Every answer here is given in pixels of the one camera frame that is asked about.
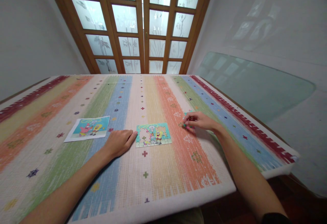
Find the table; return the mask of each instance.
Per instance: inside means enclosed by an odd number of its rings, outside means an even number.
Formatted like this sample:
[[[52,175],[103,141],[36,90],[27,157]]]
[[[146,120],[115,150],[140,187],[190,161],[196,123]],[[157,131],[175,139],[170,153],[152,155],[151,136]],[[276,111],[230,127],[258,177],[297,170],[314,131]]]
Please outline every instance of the table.
[[[299,154],[198,76],[51,77],[0,107],[0,213],[17,222],[70,178],[113,130],[167,123],[171,144],[131,149],[94,180],[70,218],[142,223],[236,190],[217,138],[182,128],[184,113],[222,123],[265,178],[291,171]],[[106,137],[63,143],[76,119],[111,116]]]

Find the white wall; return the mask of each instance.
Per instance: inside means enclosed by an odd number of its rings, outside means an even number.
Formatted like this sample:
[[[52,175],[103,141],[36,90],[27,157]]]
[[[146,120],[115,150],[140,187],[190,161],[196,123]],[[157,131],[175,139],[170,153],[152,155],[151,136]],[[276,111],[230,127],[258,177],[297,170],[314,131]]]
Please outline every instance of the white wall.
[[[327,0],[211,0],[188,70],[195,73],[213,51],[313,82],[311,97],[268,126],[300,152],[293,174],[322,196],[327,196],[326,6]]]
[[[0,100],[50,76],[88,74],[54,0],[1,0]]]

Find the patrick star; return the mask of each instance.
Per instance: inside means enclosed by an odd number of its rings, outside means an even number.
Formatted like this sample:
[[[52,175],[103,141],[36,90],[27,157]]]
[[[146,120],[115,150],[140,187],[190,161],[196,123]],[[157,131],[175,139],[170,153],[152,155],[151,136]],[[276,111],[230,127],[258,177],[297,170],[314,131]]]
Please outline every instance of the patrick star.
[[[90,124],[87,123],[87,125],[85,126],[85,128],[80,127],[80,129],[81,129],[81,132],[79,133],[79,137],[81,137],[81,136],[86,136],[86,133],[87,133],[89,130],[93,129],[93,126],[90,128]]]

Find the right hand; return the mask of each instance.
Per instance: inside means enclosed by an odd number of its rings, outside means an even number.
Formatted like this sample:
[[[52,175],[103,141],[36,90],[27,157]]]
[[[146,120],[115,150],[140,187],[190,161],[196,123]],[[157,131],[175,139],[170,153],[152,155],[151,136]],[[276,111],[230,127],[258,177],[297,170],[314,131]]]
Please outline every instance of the right hand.
[[[214,130],[221,126],[202,112],[187,113],[184,118],[184,123],[188,126],[197,126],[205,130]]]

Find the glass door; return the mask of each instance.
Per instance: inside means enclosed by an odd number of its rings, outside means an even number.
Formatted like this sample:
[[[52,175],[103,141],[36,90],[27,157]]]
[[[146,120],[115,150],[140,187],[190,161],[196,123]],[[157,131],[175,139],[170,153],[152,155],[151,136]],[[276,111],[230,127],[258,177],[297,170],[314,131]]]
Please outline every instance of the glass door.
[[[186,73],[184,68],[204,0],[143,1],[145,73]]]
[[[209,0],[56,2],[90,73],[184,74]]]

